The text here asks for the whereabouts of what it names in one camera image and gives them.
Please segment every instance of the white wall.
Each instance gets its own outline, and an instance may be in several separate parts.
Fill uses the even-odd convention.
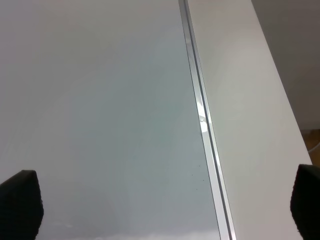
[[[250,0],[189,0],[238,240],[301,239],[290,212],[310,164]]]

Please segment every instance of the metal strip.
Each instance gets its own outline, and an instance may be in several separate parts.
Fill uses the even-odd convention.
[[[220,238],[236,240],[188,0],[179,0],[179,7]]]

